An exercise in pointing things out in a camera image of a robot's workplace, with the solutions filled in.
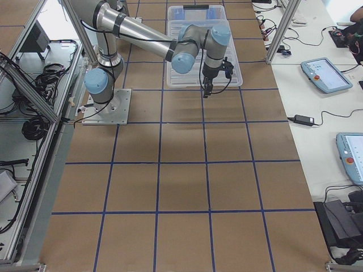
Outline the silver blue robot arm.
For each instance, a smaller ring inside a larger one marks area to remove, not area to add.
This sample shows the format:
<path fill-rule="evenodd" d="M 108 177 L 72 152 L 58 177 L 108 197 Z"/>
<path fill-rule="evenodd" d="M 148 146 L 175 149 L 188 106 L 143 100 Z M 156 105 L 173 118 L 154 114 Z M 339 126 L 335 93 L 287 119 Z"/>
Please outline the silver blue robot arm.
<path fill-rule="evenodd" d="M 172 39 L 115 10 L 107 1 L 72 1 L 71 6 L 84 26 L 90 26 L 106 39 L 118 37 L 162 57 L 179 74 L 189 73 L 197 55 L 204 52 L 198 76 L 204 98 L 214 93 L 213 79 L 220 71 L 224 71 L 227 79 L 232 77 L 234 66 L 225 56 L 231 37 L 226 25 L 212 28 L 185 25 L 178 38 Z"/>

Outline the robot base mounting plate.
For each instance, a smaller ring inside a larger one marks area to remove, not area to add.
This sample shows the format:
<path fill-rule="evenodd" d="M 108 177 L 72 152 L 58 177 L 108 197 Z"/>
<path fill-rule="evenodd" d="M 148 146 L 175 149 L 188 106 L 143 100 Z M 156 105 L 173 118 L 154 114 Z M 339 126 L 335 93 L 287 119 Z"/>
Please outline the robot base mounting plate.
<path fill-rule="evenodd" d="M 83 125 L 126 125 L 128 123 L 132 89 L 115 89 L 111 102 L 98 113 L 102 106 L 90 106 L 85 109 Z"/>

